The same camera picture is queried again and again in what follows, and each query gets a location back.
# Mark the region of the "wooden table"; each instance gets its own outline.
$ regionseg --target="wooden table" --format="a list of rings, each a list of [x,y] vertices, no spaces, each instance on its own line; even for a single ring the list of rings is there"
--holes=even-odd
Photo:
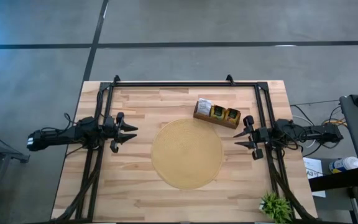
[[[94,115],[99,84],[84,83],[76,120]],[[275,118],[292,119],[284,82],[268,81],[268,85]],[[136,138],[119,146],[117,154],[111,152],[110,142],[105,144],[94,222],[268,221],[259,211],[261,196],[271,191],[267,161],[265,157],[252,160],[251,151],[234,144],[238,139],[232,137],[242,131],[242,123],[236,130],[213,125],[223,142],[224,162],[218,176],[199,189],[179,190],[166,184],[154,171],[150,158],[158,131],[170,121],[192,118],[198,98],[240,110],[242,118],[251,114],[254,127],[258,128],[260,119],[253,88],[115,87],[113,96],[111,115],[124,112],[125,122],[139,130]],[[70,145],[68,151],[77,147]],[[85,157],[83,150],[66,158],[52,218],[59,216],[78,193]],[[301,152],[286,150],[284,161],[291,190],[316,217]]]

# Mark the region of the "brown box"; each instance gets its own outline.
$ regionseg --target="brown box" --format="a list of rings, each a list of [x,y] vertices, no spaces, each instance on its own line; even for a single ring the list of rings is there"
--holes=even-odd
[[[194,108],[194,112],[193,112],[193,117],[194,118],[202,119],[204,121],[208,121],[208,122],[218,124],[218,125],[221,125],[221,126],[225,126],[225,127],[228,127],[228,128],[232,128],[232,129],[236,129],[238,127],[238,125],[239,125],[240,119],[237,120],[236,124],[233,124],[232,122],[228,122],[228,121],[225,121],[225,120],[220,121],[218,119],[210,118],[209,116],[197,113],[197,107],[198,107],[198,101],[197,101],[196,107]]]

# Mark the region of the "round placemat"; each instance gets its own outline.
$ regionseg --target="round placemat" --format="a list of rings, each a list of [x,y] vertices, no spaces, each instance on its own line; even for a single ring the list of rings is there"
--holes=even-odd
[[[168,123],[152,145],[152,164],[159,176],[179,189],[196,189],[218,174],[222,142],[212,125],[197,119]]]

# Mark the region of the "green plant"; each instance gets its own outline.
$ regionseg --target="green plant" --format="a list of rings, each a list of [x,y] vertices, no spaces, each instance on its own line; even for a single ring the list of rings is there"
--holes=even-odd
[[[262,197],[262,212],[275,223],[284,224],[291,221],[290,203],[275,193],[266,193]]]

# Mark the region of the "concrete floor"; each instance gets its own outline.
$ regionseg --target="concrete floor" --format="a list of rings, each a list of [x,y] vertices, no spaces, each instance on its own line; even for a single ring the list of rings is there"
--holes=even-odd
[[[91,43],[101,5],[102,0],[0,1],[0,44]],[[299,40],[358,40],[358,0],[110,0],[100,38]],[[0,50],[0,137],[31,155],[28,164],[11,162],[0,193],[0,223],[49,219],[65,146],[30,153],[26,139],[44,126],[64,127],[64,112],[74,116],[89,52]],[[229,73],[236,80],[285,80],[290,103],[335,100],[358,93],[358,46],[99,49],[90,80],[222,80]],[[320,123],[336,104],[301,107]],[[354,155],[347,131],[341,131],[345,140],[338,147],[321,148],[313,157]],[[315,200],[319,215],[349,221],[347,205],[337,199],[341,193],[328,195]]]

